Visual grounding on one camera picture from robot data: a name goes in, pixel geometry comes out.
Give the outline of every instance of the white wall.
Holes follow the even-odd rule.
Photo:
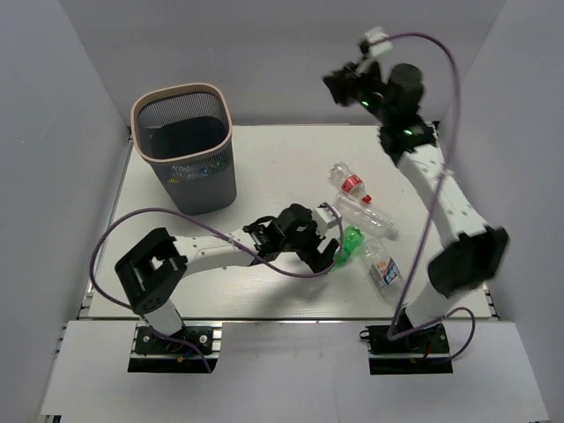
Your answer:
[[[516,322],[555,422],[564,421],[562,17],[561,0],[506,2],[464,80],[456,164],[472,202],[511,236],[493,300]]]
[[[56,0],[0,2],[0,57],[0,420],[19,423],[77,315],[127,130]]]
[[[356,42],[380,25],[444,40],[464,74],[504,0],[61,0],[126,122],[141,95],[164,86],[211,82],[235,123],[360,122],[340,110],[321,76],[356,60]],[[448,66],[423,41],[399,41],[387,63],[426,74],[427,118],[449,104]]]

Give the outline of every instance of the plastic bottle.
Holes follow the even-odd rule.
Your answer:
[[[354,226],[349,226],[345,229],[343,251],[341,253],[341,257],[337,261],[337,264],[335,264],[335,269],[341,267],[348,261],[353,254],[353,251],[362,245],[364,238],[365,237],[362,232]]]
[[[342,191],[335,197],[333,205],[341,212],[346,222],[355,225],[365,234],[391,240],[397,238],[399,232],[396,224],[385,211],[373,205],[366,205]]]
[[[346,163],[339,161],[330,171],[329,179],[333,185],[352,197],[370,204],[372,197],[364,189],[364,182],[357,176]]]
[[[368,278],[374,282],[378,292],[389,304],[396,306],[405,288],[405,279],[378,238],[364,243],[362,262],[368,269]]]

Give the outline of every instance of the green plastic bottle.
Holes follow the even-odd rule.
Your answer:
[[[345,264],[353,254],[353,251],[362,245],[362,242],[364,242],[364,235],[360,229],[354,226],[348,226],[345,229],[345,235],[343,237],[343,252],[341,253],[341,257],[337,260],[335,269]]]

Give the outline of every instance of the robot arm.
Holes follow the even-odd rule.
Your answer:
[[[443,172],[443,161],[441,148],[428,144],[404,153],[397,163],[427,208]],[[446,315],[468,292],[492,278],[508,244],[505,229],[492,229],[487,224],[452,173],[445,175],[433,221],[444,250],[427,267],[429,283],[405,308],[413,327]]]
[[[418,115],[425,93],[423,74],[413,65],[394,66],[382,80],[378,56],[391,49],[375,28],[360,41],[357,63],[347,63],[323,77],[333,100],[340,106],[361,104],[382,127],[383,150],[429,207],[444,159],[434,130]],[[448,313],[469,291],[492,278],[508,244],[503,228],[492,229],[471,207],[452,174],[446,174],[434,210],[434,223],[444,250],[427,267],[429,283],[400,315],[400,330],[427,323]]]
[[[312,271],[319,272],[333,262],[337,240],[330,240],[323,252],[318,248],[327,231],[337,224],[324,206],[311,211],[292,204],[277,218],[260,218],[228,236],[266,262],[276,260],[280,253],[294,252]],[[173,237],[162,227],[153,229],[117,262],[115,272],[133,312],[158,332],[170,336],[184,328],[170,300],[182,278],[199,271],[260,263],[232,243],[214,236]]]

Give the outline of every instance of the gray mesh wastebasket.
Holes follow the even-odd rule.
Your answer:
[[[183,213],[230,205],[237,197],[233,125],[221,91],[209,84],[148,93],[131,109],[135,147]]]

